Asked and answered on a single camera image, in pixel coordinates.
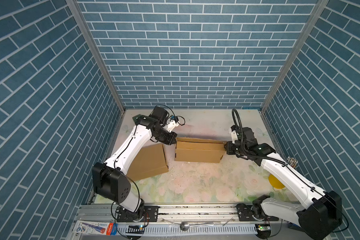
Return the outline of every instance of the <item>brown cardboard box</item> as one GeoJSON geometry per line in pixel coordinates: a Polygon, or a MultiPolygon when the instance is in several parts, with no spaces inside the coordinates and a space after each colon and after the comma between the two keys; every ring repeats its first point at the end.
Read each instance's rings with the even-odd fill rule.
{"type": "Polygon", "coordinates": [[[163,144],[155,144],[140,149],[128,169],[127,176],[137,181],[168,172],[163,144]]]}
{"type": "Polygon", "coordinates": [[[178,137],[175,161],[219,163],[225,154],[224,142],[190,137],[178,137]]]}

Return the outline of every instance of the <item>metal spoon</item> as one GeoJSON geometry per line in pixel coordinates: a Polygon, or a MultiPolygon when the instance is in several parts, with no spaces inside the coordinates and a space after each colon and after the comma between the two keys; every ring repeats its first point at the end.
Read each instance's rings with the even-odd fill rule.
{"type": "Polygon", "coordinates": [[[180,224],[180,229],[182,231],[187,231],[190,227],[195,227],[195,226],[213,226],[213,222],[196,223],[196,224],[189,224],[189,222],[182,222],[180,224]]]}

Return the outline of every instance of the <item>black mounting plate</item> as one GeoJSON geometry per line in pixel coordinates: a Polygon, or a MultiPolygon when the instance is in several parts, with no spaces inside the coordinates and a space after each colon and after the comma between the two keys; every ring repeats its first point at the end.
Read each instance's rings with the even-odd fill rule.
{"type": "MultiPolygon", "coordinates": [[[[128,210],[123,210],[119,208],[119,212],[117,213],[117,222],[133,222],[135,219],[131,218],[127,214],[128,210]]],[[[148,213],[150,222],[157,222],[157,214],[158,214],[158,206],[144,206],[144,213],[148,213]]]]}
{"type": "MultiPolygon", "coordinates": [[[[253,217],[251,206],[252,205],[246,205],[246,204],[237,204],[236,205],[237,214],[239,216],[240,222],[258,221],[257,219],[255,219],[253,217]]],[[[268,217],[268,220],[269,221],[278,221],[279,218],[278,217],[268,217]]]]}

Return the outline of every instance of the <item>robotic arm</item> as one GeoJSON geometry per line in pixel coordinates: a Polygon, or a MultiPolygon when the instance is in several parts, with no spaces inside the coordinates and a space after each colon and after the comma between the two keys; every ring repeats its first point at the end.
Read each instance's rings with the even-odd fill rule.
{"type": "Polygon", "coordinates": [[[232,117],[235,125],[231,127],[232,141],[225,145],[227,154],[252,160],[262,166],[282,182],[300,202],[281,202],[263,195],[253,201],[253,216],[259,220],[266,219],[267,216],[285,219],[300,226],[315,240],[322,240],[339,227],[342,223],[341,197],[334,191],[326,192],[306,179],[268,144],[258,144],[252,130],[241,126],[235,109],[232,110],[232,117]]]}
{"type": "Polygon", "coordinates": [[[92,168],[95,193],[121,205],[136,220],[143,216],[144,200],[130,191],[131,185],[126,175],[135,156],[151,137],[167,145],[176,143],[177,134],[172,130],[179,125],[178,118],[168,118],[167,115],[165,109],[156,106],[149,116],[136,116],[136,125],[121,147],[103,164],[97,162],[92,168]]]}

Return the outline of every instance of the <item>metal corner beam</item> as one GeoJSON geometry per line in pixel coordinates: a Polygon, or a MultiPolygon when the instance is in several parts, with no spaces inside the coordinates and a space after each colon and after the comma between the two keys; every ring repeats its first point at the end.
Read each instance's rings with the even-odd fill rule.
{"type": "Polygon", "coordinates": [[[303,47],[305,41],[307,40],[309,34],[311,33],[313,27],[315,26],[317,20],[319,19],[328,2],[329,0],[318,0],[315,7],[312,9],[311,15],[309,16],[307,23],[304,25],[298,39],[296,40],[295,45],[291,50],[291,53],[288,55],[287,60],[285,60],[284,65],[280,69],[276,81],[273,83],[267,97],[262,103],[261,111],[265,111],[265,109],[267,109],[269,103],[271,102],[273,96],[276,94],[276,91],[283,82],[285,76],[287,75],[289,69],[291,68],[293,62],[295,61],[297,55],[299,54],[301,48],[303,47]]]}
{"type": "Polygon", "coordinates": [[[119,106],[121,113],[125,112],[125,107],[117,94],[115,85],[112,82],[112,78],[107,70],[107,67],[103,61],[103,58],[100,55],[99,50],[97,49],[95,40],[93,39],[91,32],[89,31],[88,25],[84,19],[84,16],[80,10],[79,4],[77,3],[77,0],[66,0],[69,9],[72,12],[73,18],[76,20],[77,25],[79,26],[79,29],[81,30],[81,33],[83,34],[84,40],[86,41],[89,50],[91,51],[100,71],[103,75],[110,92],[112,93],[113,98],[116,101],[116,104],[119,106]]]}

